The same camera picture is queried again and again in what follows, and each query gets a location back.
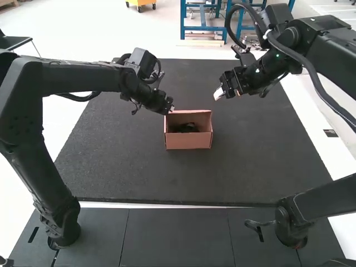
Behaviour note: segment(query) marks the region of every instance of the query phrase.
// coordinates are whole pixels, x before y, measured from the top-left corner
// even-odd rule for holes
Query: blue metal shelf
[[[199,7],[200,8],[200,21],[201,26],[185,26],[184,18],[187,16],[187,7]],[[219,17],[221,0],[217,0],[215,4],[215,0],[212,0],[211,4],[187,4],[186,0],[180,1],[180,39],[185,39],[185,31],[214,31],[214,32],[222,32],[222,39],[226,43],[226,39],[228,37],[228,32],[225,27],[217,27],[217,26],[207,26],[205,19],[205,10],[204,8],[210,7],[215,8],[215,18]]]
[[[262,10],[264,10],[266,8],[267,5],[267,0],[263,0],[262,4],[253,4],[253,0],[249,0],[249,3],[251,6],[253,7],[260,7]],[[289,0],[288,6],[289,6],[289,10],[291,11],[294,7],[294,3],[295,0]],[[240,16],[239,16],[239,21],[238,21],[238,28],[236,30],[236,37],[237,39],[240,39],[241,37],[241,31],[243,30],[254,30],[255,26],[245,26],[243,25],[243,18],[244,18],[244,9],[240,9]]]
[[[206,20],[205,20],[205,11],[204,8],[210,7],[210,8],[215,8],[216,13],[215,13],[215,18],[219,17],[220,13],[220,7],[221,7],[221,0],[217,0],[217,4],[215,4],[216,0],[212,0],[211,4],[187,4],[186,0],[181,0],[180,1],[180,39],[184,40],[185,39],[185,31],[215,31],[215,32],[222,32],[222,39],[226,43],[228,33],[226,31],[225,27],[215,27],[215,26],[207,26],[206,25]],[[249,0],[249,3],[253,7],[260,7],[262,10],[265,9],[267,5],[267,0],[263,0],[262,4],[253,4],[253,0]],[[295,0],[289,0],[288,6],[289,10],[292,10],[294,7]],[[228,0],[227,6],[226,6],[226,12],[230,10],[232,6],[231,0]],[[201,26],[184,26],[184,18],[187,16],[187,7],[199,7],[200,8],[200,20],[201,20]],[[246,26],[243,25],[243,17],[244,17],[244,10],[241,9],[240,11],[240,16],[239,16],[239,21],[238,21],[238,27],[236,30],[236,37],[240,39],[241,37],[241,31],[243,30],[254,30],[254,26]]]

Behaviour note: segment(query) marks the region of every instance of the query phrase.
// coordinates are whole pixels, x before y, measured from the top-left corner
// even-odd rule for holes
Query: black platform
[[[261,243],[244,220],[269,221],[273,211],[82,209],[80,239],[58,252],[48,248],[35,211],[10,258],[31,267],[312,267],[344,257],[327,219],[311,229],[309,244],[298,252],[283,246],[273,228],[262,229]]]
[[[270,205],[332,181],[281,85],[262,99],[215,102],[229,60],[162,60],[178,110],[211,109],[210,150],[166,151],[163,116],[117,93],[90,101],[56,165],[81,200]]]

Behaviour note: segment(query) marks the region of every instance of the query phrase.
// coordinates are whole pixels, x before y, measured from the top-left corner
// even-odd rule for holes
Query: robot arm
[[[356,32],[351,26],[333,16],[293,19],[286,4],[267,6],[259,16],[247,4],[241,3],[226,16],[228,32],[229,18],[239,8],[249,11],[258,25],[256,31],[262,48],[269,50],[255,60],[249,49],[230,35],[243,49],[241,53],[233,47],[241,67],[222,74],[221,86],[214,93],[215,99],[246,93],[265,97],[284,76],[301,73],[304,66],[319,96],[356,131],[355,118],[325,92],[317,76],[317,72],[321,73],[356,100],[353,68],[356,63]],[[250,62],[255,60],[254,63],[245,65],[247,57],[250,57]],[[356,212],[355,188],[356,174],[352,174],[279,200],[273,222],[277,237],[288,247],[304,247],[308,229],[318,219]]]
[[[93,91],[93,98],[100,92],[119,92],[136,105],[133,113],[144,106],[165,115],[174,107],[173,99],[158,89],[164,73],[157,58],[139,48],[109,63],[20,57],[8,51],[0,51],[0,62],[0,152],[32,194],[51,246],[69,246],[80,235],[80,205],[44,143],[42,97],[58,94],[80,101],[70,93]]]
[[[237,4],[231,11],[240,6],[245,8],[246,4]],[[246,93],[265,97],[279,80],[289,73],[300,74],[304,66],[321,99],[356,132],[356,119],[326,93],[317,75],[321,73],[356,99],[356,77],[352,68],[356,62],[356,32],[351,26],[334,16],[293,19],[286,4],[267,6],[261,15],[253,12],[252,9],[260,44],[269,50],[255,60],[248,48],[243,47],[243,53],[234,49],[241,66],[222,74],[215,99]],[[229,15],[225,27],[229,29],[228,18]],[[236,43],[245,46],[239,40]],[[255,62],[245,65],[246,57]]]

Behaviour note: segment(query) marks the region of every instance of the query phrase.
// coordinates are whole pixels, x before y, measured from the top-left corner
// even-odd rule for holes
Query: black chair
[[[16,48],[19,48],[20,46],[23,46],[24,44],[31,42],[33,47],[36,49],[39,57],[41,57],[41,55],[37,50],[37,47],[34,45],[32,40],[33,40],[32,37],[6,36],[0,29],[0,49],[13,51]]]
[[[356,3],[356,0],[350,0],[350,1],[353,1],[351,5],[354,6],[355,3]]]

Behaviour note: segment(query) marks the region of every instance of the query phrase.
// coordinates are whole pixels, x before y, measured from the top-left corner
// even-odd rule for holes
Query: open cardboard box
[[[194,123],[199,132],[170,132],[170,126]],[[211,110],[178,110],[165,116],[166,149],[209,149],[212,141]]]

